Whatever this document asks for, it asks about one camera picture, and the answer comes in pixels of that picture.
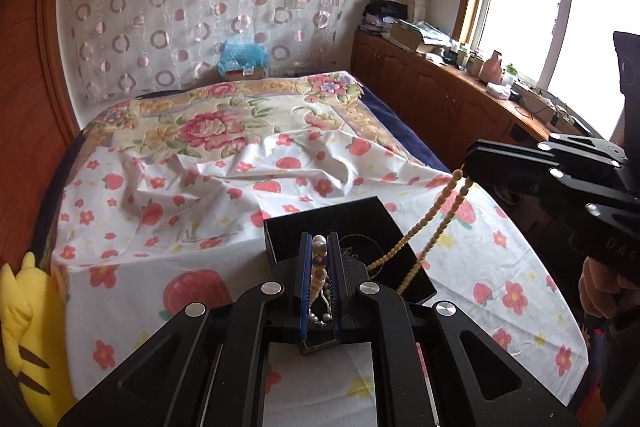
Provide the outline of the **person's right hand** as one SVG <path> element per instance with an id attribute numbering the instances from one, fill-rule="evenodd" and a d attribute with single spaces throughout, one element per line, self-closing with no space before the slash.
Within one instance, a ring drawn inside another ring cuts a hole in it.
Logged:
<path id="1" fill-rule="evenodd" d="M 612 319 L 639 308 L 639 287 L 592 258 L 582 264 L 578 289 L 584 311 L 594 317 Z"/>

